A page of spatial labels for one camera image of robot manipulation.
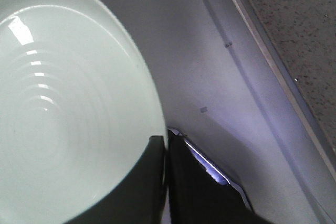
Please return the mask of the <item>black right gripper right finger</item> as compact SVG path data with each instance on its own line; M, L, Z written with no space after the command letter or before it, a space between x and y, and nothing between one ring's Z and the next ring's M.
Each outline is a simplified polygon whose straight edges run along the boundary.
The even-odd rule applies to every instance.
M172 223L267 223L249 210L230 184L215 181L182 136L168 131L169 202Z

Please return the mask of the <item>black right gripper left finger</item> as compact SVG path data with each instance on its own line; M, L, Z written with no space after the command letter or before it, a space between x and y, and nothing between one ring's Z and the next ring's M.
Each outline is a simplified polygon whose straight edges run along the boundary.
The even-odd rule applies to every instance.
M166 199L163 136L151 136L140 159L121 183L68 223L160 223Z

